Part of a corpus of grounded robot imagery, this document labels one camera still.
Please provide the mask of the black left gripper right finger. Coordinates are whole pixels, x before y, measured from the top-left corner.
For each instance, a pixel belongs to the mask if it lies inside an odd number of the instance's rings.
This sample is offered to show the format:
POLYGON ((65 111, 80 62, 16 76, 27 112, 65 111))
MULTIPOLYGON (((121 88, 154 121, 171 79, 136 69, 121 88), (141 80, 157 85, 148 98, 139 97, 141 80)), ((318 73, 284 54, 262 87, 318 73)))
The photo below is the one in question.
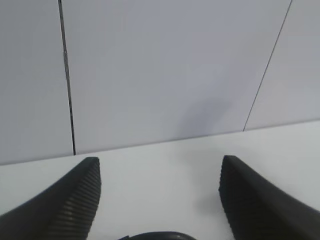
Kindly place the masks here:
POLYGON ((222 159, 219 197, 236 240, 318 240, 320 212, 234 155, 222 159))

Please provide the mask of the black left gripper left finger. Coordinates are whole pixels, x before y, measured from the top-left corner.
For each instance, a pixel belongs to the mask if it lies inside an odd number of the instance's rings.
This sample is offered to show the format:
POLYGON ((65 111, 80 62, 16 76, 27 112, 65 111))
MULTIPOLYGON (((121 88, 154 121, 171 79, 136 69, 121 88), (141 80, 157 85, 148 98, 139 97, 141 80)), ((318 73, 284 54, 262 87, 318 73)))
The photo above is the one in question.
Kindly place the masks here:
POLYGON ((53 185, 0 217, 2 240, 85 240, 101 198, 100 160, 86 157, 53 185))

